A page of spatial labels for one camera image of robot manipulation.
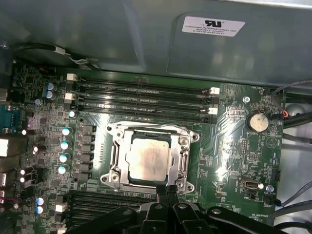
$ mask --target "electrolytic capacitor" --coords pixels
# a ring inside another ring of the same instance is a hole
[[[69,136],[69,135],[71,135],[73,133],[73,131],[74,130],[71,127],[66,127],[66,128],[63,128],[62,134],[64,136]]]
[[[69,153],[65,153],[65,154],[62,154],[61,156],[59,156],[59,161],[60,162],[66,162],[68,160],[70,160],[71,156]]]
[[[47,147],[45,145],[35,145],[33,147],[33,151],[34,152],[42,152],[42,151],[45,151],[47,149]]]
[[[49,91],[55,91],[58,87],[55,85],[55,84],[53,84],[53,83],[47,83],[46,85],[45,85],[45,87],[46,87],[46,89],[47,90],[49,90]]]
[[[27,182],[27,181],[32,180],[32,175],[31,175],[31,174],[24,175],[24,176],[21,177],[19,180],[20,180],[21,183],[25,183],[25,182]]]
[[[70,112],[68,112],[68,116],[70,118],[74,118],[74,117],[76,117],[76,113],[74,111],[70,111]]]
[[[21,132],[24,136],[33,136],[36,134],[36,131],[34,129],[24,129]]]
[[[37,213],[37,214],[42,214],[43,213],[43,208],[41,207],[41,206],[37,206],[36,208],[35,208],[35,212]]]
[[[63,141],[61,144],[60,144],[60,147],[62,150],[67,150],[68,148],[71,148],[72,147],[72,143],[70,141]]]
[[[42,105],[42,101],[41,101],[40,99],[37,98],[37,99],[35,100],[35,105],[36,105],[36,106],[41,106],[41,105]]]
[[[42,206],[42,205],[44,204],[43,198],[42,198],[42,197],[38,197],[38,198],[36,199],[36,203],[37,203],[39,206]]]
[[[56,94],[51,92],[51,91],[47,91],[45,92],[45,95],[44,95],[47,99],[51,99],[51,100],[54,100],[56,99]]]
[[[63,165],[58,168],[58,173],[60,173],[61,175],[65,174],[67,171],[69,171],[68,165]]]
[[[27,168],[21,169],[20,174],[22,176],[25,176],[25,175],[30,174],[32,171],[33,171],[32,167],[27,167]]]

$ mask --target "black cable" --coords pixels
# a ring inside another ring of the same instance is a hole
[[[301,136],[293,136],[287,133],[283,133],[283,138],[287,140],[292,140],[295,142],[305,143],[305,144],[312,144],[311,138],[301,137]]]
[[[274,105],[282,112],[285,111],[285,109],[278,103],[278,101],[276,100],[275,96],[278,92],[282,91],[283,89],[289,88],[289,87],[293,87],[293,86],[297,86],[297,85],[302,85],[302,84],[307,84],[307,83],[312,83],[312,79],[307,79],[307,80],[301,80],[301,81],[296,81],[290,84],[285,84],[277,89],[274,90],[274,92],[271,94],[271,99],[272,102],[274,103]]]
[[[309,183],[305,184],[301,189],[298,190],[298,192],[296,192],[293,196],[291,196],[286,201],[284,201],[281,206],[284,207],[284,206],[288,205],[289,203],[294,201],[297,197],[302,195],[305,191],[309,190],[310,188],[312,188],[312,181],[310,181]]]
[[[312,233],[311,224],[309,222],[307,223],[300,223],[300,222],[285,222],[285,223],[279,223],[274,226],[276,229],[283,230],[286,228],[302,228],[307,230],[309,233]]]
[[[296,204],[286,206],[286,207],[279,209],[279,210],[273,212],[272,214],[270,214],[269,218],[268,218],[268,224],[270,226],[273,226],[274,220],[276,217],[295,213],[295,212],[299,212],[299,211],[311,210],[311,209],[312,209],[312,200],[298,202]]]
[[[312,122],[312,112],[307,112],[301,115],[293,116],[291,119],[284,121],[284,129],[300,126]]]

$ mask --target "green circuit board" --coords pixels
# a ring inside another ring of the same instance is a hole
[[[52,72],[43,75],[25,66],[15,67],[15,74],[21,77],[19,90],[25,93],[25,102],[19,104],[20,118],[27,122],[28,128],[36,129],[37,132],[36,135],[29,136],[28,153],[21,157],[21,168],[31,165],[44,168],[44,182],[36,185],[35,197],[28,199],[27,205],[17,211],[18,233],[48,234],[65,227],[66,221],[55,221],[56,195],[68,194],[72,190],[82,191],[90,196],[94,193],[116,196],[125,205],[127,200],[122,199],[123,196],[146,200],[155,197],[154,194],[115,192],[100,182],[100,176],[110,169],[112,150],[112,136],[105,129],[108,124],[123,120],[175,124],[200,134],[200,140],[191,145],[188,169],[188,181],[195,186],[195,190],[181,195],[182,201],[197,202],[204,209],[216,205],[226,207],[260,222],[266,222],[268,215],[275,210],[274,206],[263,202],[263,196],[276,195],[283,130],[283,121],[276,117],[278,110],[271,102],[270,87],[118,72],[63,68],[54,71],[55,74]],[[76,74],[77,80],[68,84],[67,73]],[[53,100],[44,97],[48,82],[58,87],[54,91],[56,98]],[[114,109],[110,107],[112,103],[105,104],[105,100],[100,99],[103,87],[112,84],[123,88],[123,92],[118,92],[120,100],[113,100],[117,106]],[[135,115],[131,107],[134,103],[131,93],[134,85],[144,86],[145,90],[139,96],[136,92],[136,97],[145,101],[143,107],[135,109]],[[210,97],[211,102],[208,103],[188,103],[191,96],[198,98],[206,88],[211,87],[219,88],[219,93],[212,95],[214,101]],[[64,95],[68,92],[76,96],[75,106],[71,107],[76,108],[75,117],[69,117],[68,105],[64,103]],[[157,105],[148,101],[156,98],[160,100]],[[279,94],[277,98],[282,104],[285,102],[284,94]],[[42,104],[36,105],[36,99],[40,99]],[[198,108],[208,107],[217,108],[217,115],[202,117],[196,114]],[[33,111],[34,116],[27,118],[26,111]],[[248,116],[253,113],[267,116],[269,126],[265,131],[252,131],[247,126]],[[91,133],[95,136],[92,143],[93,168],[87,181],[78,179],[78,156],[81,154],[81,138],[84,135],[81,129],[84,126],[96,126],[96,131]],[[64,127],[71,127],[74,133],[63,136],[61,132]],[[71,141],[73,147],[63,151],[60,148],[63,140]],[[33,155],[32,146],[39,142],[45,144],[47,150]],[[58,167],[63,163],[59,161],[59,155],[62,153],[69,153],[72,157],[66,162],[69,170],[60,175]],[[262,187],[246,189],[241,183],[242,178],[256,180]],[[272,193],[266,192],[267,185],[274,187]],[[17,184],[17,194],[20,190],[22,185]],[[45,196],[47,201],[44,212],[36,214],[35,198],[40,196]],[[93,206],[86,205],[84,210],[94,216],[87,218],[85,213],[77,212],[75,215],[81,217],[77,218],[79,221],[75,225],[102,214]]]

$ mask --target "capacitor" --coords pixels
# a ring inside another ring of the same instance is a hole
[[[68,135],[71,135],[73,133],[73,129],[71,127],[66,127],[66,128],[63,128],[62,130],[62,134],[64,136],[68,136]]]
[[[37,206],[36,208],[35,208],[35,212],[37,213],[37,214],[42,214],[43,213],[43,208],[41,207],[41,206]]]
[[[47,83],[46,85],[45,85],[45,87],[46,87],[46,89],[47,90],[49,90],[49,91],[55,91],[58,87],[55,85],[55,84],[53,84],[53,83]]]
[[[42,105],[42,101],[41,101],[40,99],[37,98],[37,99],[35,100],[35,105],[36,105],[36,106],[41,106],[41,105]]]
[[[26,111],[25,115],[26,115],[27,118],[32,118],[32,117],[34,117],[34,112]]]
[[[59,156],[59,161],[64,163],[64,162],[70,160],[70,158],[71,158],[70,154],[65,153],[65,154],[62,154]]]
[[[60,144],[60,147],[62,150],[67,150],[68,148],[72,147],[72,143],[70,141],[63,141],[61,144]]]
[[[45,95],[44,95],[47,99],[51,99],[51,100],[54,100],[56,99],[56,94],[51,92],[51,91],[47,91],[45,92]]]
[[[35,145],[33,147],[33,151],[34,152],[42,152],[42,151],[45,151],[47,149],[47,147],[45,145]]]
[[[32,171],[33,171],[32,167],[27,167],[27,168],[21,169],[20,174],[22,176],[25,176],[25,175],[30,174]]]
[[[269,185],[266,186],[265,190],[268,193],[273,193],[274,192],[274,187],[273,187],[273,185],[269,184]]]
[[[68,112],[68,116],[70,118],[74,118],[76,116],[76,113],[74,111],[70,111],[70,112]]]
[[[44,199],[42,197],[38,197],[36,199],[36,203],[39,205],[39,206],[42,206],[44,204]]]
[[[23,177],[21,177],[19,179],[19,181],[21,183],[25,183],[25,182],[30,181],[30,180],[32,180],[32,175],[31,174],[25,175],[25,176],[23,176]]]
[[[58,173],[60,173],[61,175],[65,174],[65,172],[67,172],[69,170],[69,166],[68,165],[63,165],[60,166],[58,168]]]
[[[33,136],[36,134],[36,131],[34,129],[24,129],[21,132],[24,136]]]

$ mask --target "gray cable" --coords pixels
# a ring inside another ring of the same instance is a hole
[[[296,81],[294,83],[290,83],[290,84],[285,84],[281,87],[278,87],[276,90],[274,90],[274,92],[271,94],[271,99],[272,102],[274,103],[274,105],[280,110],[280,111],[285,111],[285,109],[278,103],[278,101],[276,100],[275,96],[278,92],[282,91],[283,89],[289,88],[289,87],[293,87],[293,86],[297,86],[297,85],[302,85],[302,84],[307,84],[307,83],[312,83],[312,79],[306,79],[306,80],[301,80],[301,81]]]
[[[312,181],[310,181],[309,183],[307,183],[306,185],[304,185],[301,189],[298,190],[297,193],[295,193],[292,197],[288,198],[286,201],[284,201],[282,203],[282,206],[286,206],[289,203],[291,203],[293,200],[295,200],[297,197],[299,197],[300,195],[302,195],[306,190],[312,188]]]
[[[283,133],[283,138],[287,140],[292,140],[295,142],[305,143],[305,144],[312,144],[311,138],[301,137],[301,136],[293,136],[287,133]]]
[[[306,211],[306,210],[311,210],[312,209],[312,200],[309,201],[303,201],[303,202],[298,202],[296,204],[286,206],[282,209],[279,209],[272,214],[269,215],[268,219],[268,224],[270,226],[274,225],[274,220],[276,217],[282,216],[282,215],[287,215],[299,211]]]

